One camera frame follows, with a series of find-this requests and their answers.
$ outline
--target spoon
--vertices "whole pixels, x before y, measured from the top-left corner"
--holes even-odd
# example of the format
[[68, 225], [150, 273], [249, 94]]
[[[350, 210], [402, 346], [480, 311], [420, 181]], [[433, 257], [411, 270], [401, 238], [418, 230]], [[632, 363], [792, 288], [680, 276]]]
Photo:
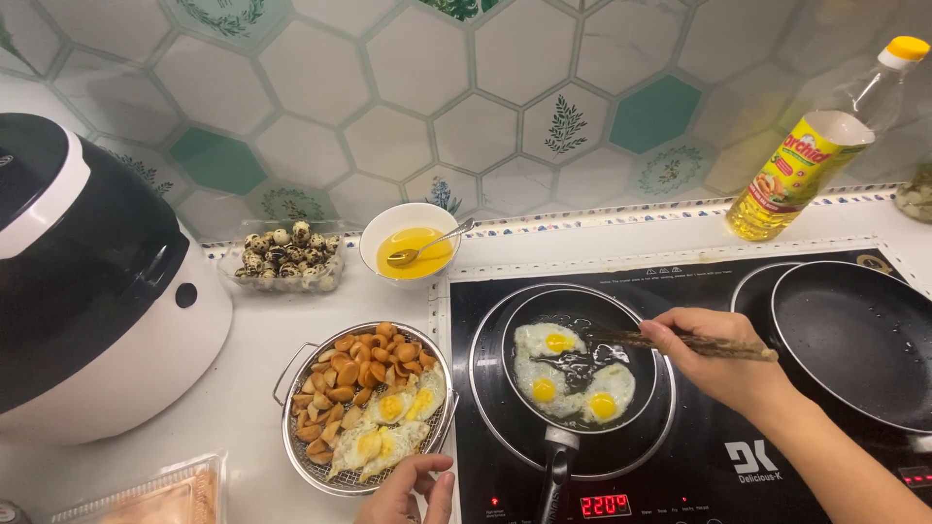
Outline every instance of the spoon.
[[457, 235], [461, 235], [474, 227], [475, 227], [475, 220], [472, 220], [471, 218], [469, 218], [465, 222], [457, 226], [456, 229], [453, 229], [449, 233], [446, 233], [443, 237], [440, 237], [439, 239], [432, 241], [431, 243], [425, 245], [424, 247], [420, 249], [403, 249], [399, 251], [398, 253], [393, 253], [389, 255], [389, 266], [392, 266], [393, 268], [400, 268], [401, 266], [407, 266], [408, 264], [414, 262], [415, 259], [418, 258], [425, 249], [431, 247], [437, 242], [445, 241], [447, 239], [456, 237]]

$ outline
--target frying pan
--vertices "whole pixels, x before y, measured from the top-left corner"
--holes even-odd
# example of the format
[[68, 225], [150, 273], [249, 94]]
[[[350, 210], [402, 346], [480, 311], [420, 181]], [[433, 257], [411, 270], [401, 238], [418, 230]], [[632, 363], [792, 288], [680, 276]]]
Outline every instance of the frying pan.
[[890, 426], [932, 434], [932, 301], [857, 264], [789, 269], [771, 296], [775, 339], [822, 388]]
[[636, 350], [628, 353], [628, 369], [635, 378], [635, 392], [624, 414], [608, 424], [587, 424], [581, 418], [556, 419], [538, 410], [517, 387], [514, 379], [514, 331], [519, 326], [539, 322], [553, 322], [584, 330], [584, 319], [609, 329], [637, 329], [640, 319], [625, 304], [595, 289], [584, 286], [540, 291], [524, 300], [516, 300], [502, 314], [497, 334], [501, 334], [501, 361], [505, 376], [525, 406], [547, 422], [544, 445], [547, 451], [547, 468], [536, 522], [553, 522], [559, 505], [560, 492], [569, 483], [572, 462], [580, 447], [579, 434], [602, 434], [624, 427], [637, 418], [653, 397], [657, 381], [657, 367], [652, 352]]

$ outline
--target black glass cooktop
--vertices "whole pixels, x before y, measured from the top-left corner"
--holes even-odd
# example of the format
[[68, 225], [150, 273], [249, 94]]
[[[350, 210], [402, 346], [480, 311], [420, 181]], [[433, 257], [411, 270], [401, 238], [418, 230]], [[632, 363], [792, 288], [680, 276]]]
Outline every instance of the black glass cooktop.
[[[486, 419], [480, 413], [470, 383], [473, 337], [483, 318], [500, 300], [537, 283], [577, 283], [618, 298], [642, 318], [652, 318], [674, 306], [729, 310], [747, 314], [755, 325], [764, 317], [769, 288], [795, 263], [840, 260], [890, 271], [896, 267], [879, 250], [775, 256], [707, 264], [688, 264], [611, 273], [568, 274], [450, 286], [453, 385], [461, 393], [456, 413], [459, 507], [462, 524], [519, 524], [534, 518], [541, 494], [543, 424], [520, 402], [480, 393]], [[786, 264], [766, 268], [773, 264]], [[476, 344], [482, 346], [482, 338]], [[781, 359], [781, 363], [791, 359]], [[479, 358], [495, 367], [494, 358]], [[785, 365], [790, 378], [814, 398], [873, 457], [899, 477], [907, 476], [914, 492], [932, 503], [932, 458], [911, 451], [907, 436], [838, 405]], [[480, 382], [494, 380], [494, 370]], [[670, 382], [674, 385], [671, 393]], [[599, 456], [610, 471], [617, 461], [649, 456], [631, 471], [614, 478], [592, 476], [572, 480], [564, 491], [557, 522], [596, 524], [829, 524], [815, 497], [788, 461], [754, 426], [737, 413], [700, 393], [674, 370], [661, 373], [647, 432], [601, 435], [586, 453], [594, 472]], [[672, 421], [665, 415], [672, 410]], [[488, 427], [496, 427], [496, 436]], [[664, 439], [656, 432], [666, 428]], [[509, 449], [504, 442], [516, 443]], [[652, 444], [660, 440], [657, 446]]]

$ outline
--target yellow bottle cap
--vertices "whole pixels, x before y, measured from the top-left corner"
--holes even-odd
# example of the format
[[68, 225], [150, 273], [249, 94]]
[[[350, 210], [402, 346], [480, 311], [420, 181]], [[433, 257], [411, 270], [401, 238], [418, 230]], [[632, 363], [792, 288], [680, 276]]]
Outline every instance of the yellow bottle cap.
[[886, 47], [891, 55], [912, 62], [919, 62], [929, 52], [929, 45], [912, 36], [897, 36]]

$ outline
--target human hand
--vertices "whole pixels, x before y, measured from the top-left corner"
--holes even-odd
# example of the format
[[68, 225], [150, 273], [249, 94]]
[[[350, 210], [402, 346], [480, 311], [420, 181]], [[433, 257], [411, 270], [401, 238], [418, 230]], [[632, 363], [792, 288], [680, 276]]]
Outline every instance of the human hand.
[[762, 343], [747, 317], [701, 308], [674, 308], [642, 322], [640, 330], [703, 393], [752, 423], [802, 396], [789, 382], [780, 364], [700, 355], [687, 348], [671, 327], [701, 337]]
[[433, 479], [431, 471], [445, 471], [453, 465], [446, 455], [412, 455], [395, 466], [385, 482], [363, 503], [354, 524], [408, 524], [408, 516], [420, 524], [418, 500], [414, 490], [427, 500], [423, 524], [447, 524], [453, 510], [453, 474], [443, 473]]

